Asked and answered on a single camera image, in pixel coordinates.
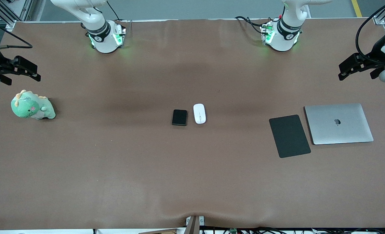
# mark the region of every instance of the black mouse pad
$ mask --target black mouse pad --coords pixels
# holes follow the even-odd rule
[[[299,116],[290,115],[269,120],[279,157],[311,153]]]

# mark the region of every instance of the yellow floor stripe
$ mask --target yellow floor stripe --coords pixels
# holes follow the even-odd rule
[[[352,0],[352,4],[354,7],[354,12],[356,12],[357,17],[363,17],[362,13],[360,12],[359,4],[357,4],[357,0]]]

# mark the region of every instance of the green dinosaur plush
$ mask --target green dinosaur plush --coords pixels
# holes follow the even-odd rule
[[[55,118],[55,111],[48,100],[43,96],[33,94],[31,91],[22,90],[11,101],[13,113],[20,118]]]

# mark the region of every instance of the white mouse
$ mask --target white mouse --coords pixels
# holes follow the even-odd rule
[[[206,122],[206,110],[201,103],[195,104],[193,107],[194,119],[197,124],[203,124]]]

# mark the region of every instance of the laptop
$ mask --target laptop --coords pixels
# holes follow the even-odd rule
[[[373,141],[359,103],[305,106],[305,114],[314,145]]]

